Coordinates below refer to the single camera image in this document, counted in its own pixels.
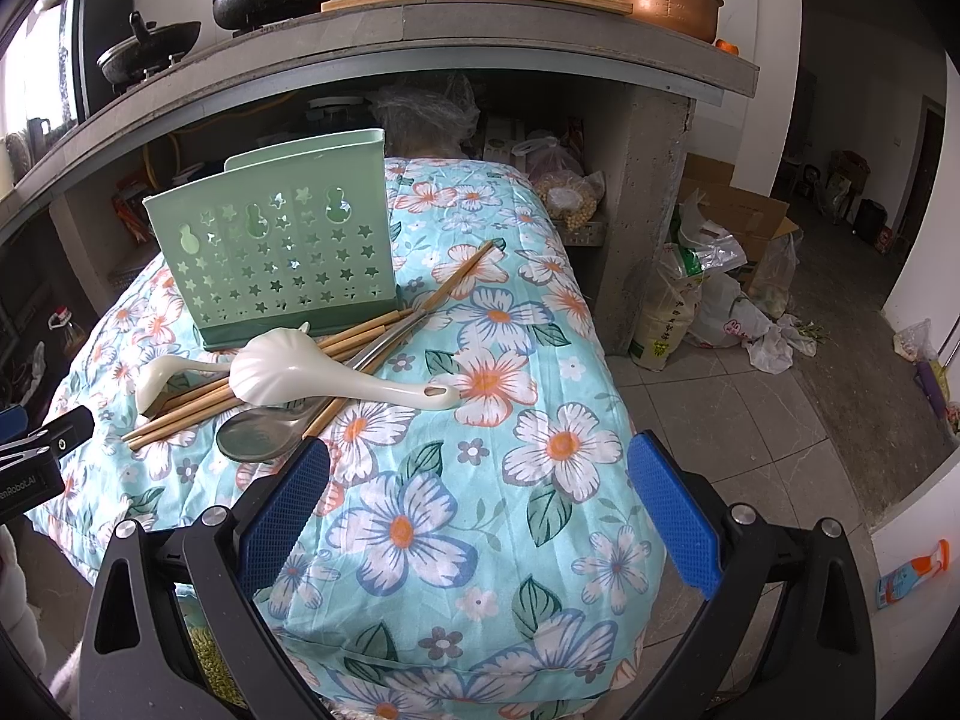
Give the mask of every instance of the bag of peanuts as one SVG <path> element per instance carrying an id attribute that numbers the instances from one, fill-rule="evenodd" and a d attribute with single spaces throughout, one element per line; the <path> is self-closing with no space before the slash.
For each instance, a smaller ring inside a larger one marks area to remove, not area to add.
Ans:
<path id="1" fill-rule="evenodd" d="M 541 175 L 534 183 L 536 194 L 552 220 L 563 220 L 566 229 L 583 227 L 596 213 L 606 189 L 602 172 L 588 176 L 572 170 L 558 170 Z"/>

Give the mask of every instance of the doorway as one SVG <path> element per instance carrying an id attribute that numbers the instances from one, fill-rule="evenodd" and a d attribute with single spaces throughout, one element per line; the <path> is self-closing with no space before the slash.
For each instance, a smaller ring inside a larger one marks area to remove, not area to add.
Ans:
<path id="1" fill-rule="evenodd" d="M 930 203 L 943 143 L 944 109 L 933 100 L 924 98 L 913 157 L 913 179 L 907 183 L 904 211 L 896 228 L 894 250 L 891 252 L 901 268 L 917 240 L 926 206 Z"/>

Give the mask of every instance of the dark green base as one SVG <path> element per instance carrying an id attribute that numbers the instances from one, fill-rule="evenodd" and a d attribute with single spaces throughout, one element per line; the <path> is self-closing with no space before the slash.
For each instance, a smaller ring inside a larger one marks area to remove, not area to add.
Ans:
<path id="1" fill-rule="evenodd" d="M 395 311 L 403 307 L 400 295 L 390 300 L 363 302 L 355 306 L 337 306 L 336 309 L 315 309 L 297 314 L 285 314 L 282 317 L 264 317 L 264 319 L 246 319 L 244 322 L 232 322 L 215 327 L 197 328 L 203 348 L 208 352 L 220 349 L 238 349 L 251 338 L 256 338 L 275 327 L 300 327 L 310 322 L 311 336 L 328 336 L 354 327 L 368 319 Z"/>

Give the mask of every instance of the tiled floor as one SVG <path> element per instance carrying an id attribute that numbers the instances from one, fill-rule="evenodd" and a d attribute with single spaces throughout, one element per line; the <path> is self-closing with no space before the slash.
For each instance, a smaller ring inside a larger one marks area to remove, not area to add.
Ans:
<path id="1" fill-rule="evenodd" d="M 827 515 L 838 519 L 864 587 L 872 587 L 877 561 L 870 533 L 827 432 L 792 372 L 761 373 L 740 348 L 687 344 L 659 372 L 642 370 L 626 358 L 607 362 L 637 430 L 652 429 L 682 469 L 703 474 L 725 501 L 750 503 L 772 523 L 809 528 Z M 779 586 L 771 584 L 722 689 L 749 678 L 778 599 Z M 647 627 L 640 678 L 632 688 L 606 696 L 590 720 L 621 716 L 669 657 L 702 601 L 668 558 Z"/>

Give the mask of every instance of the cardboard box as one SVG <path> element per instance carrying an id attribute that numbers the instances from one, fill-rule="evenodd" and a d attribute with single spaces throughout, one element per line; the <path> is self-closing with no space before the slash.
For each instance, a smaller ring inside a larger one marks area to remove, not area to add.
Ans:
<path id="1" fill-rule="evenodd" d="M 526 156 L 516 156 L 511 149 L 526 140 L 526 130 L 520 119 L 504 119 L 499 116 L 487 117 L 487 129 L 484 133 L 483 158 L 486 162 L 500 162 L 513 165 L 520 172 L 527 172 Z"/>
<path id="2" fill-rule="evenodd" d="M 747 255 L 747 264 L 730 273 L 745 292 L 750 289 L 757 264 L 763 259 L 769 242 L 800 229 L 786 218 L 790 206 L 752 191 L 689 178 L 680 182 L 678 200 L 685 199 L 697 189 L 704 193 L 700 213 L 730 230 Z"/>
<path id="3" fill-rule="evenodd" d="M 703 181 L 707 184 L 723 184 L 730 186 L 733 178 L 733 165 L 721 162 L 718 159 L 702 157 L 699 154 L 688 154 L 686 164 L 683 165 L 683 178 L 694 181 Z"/>

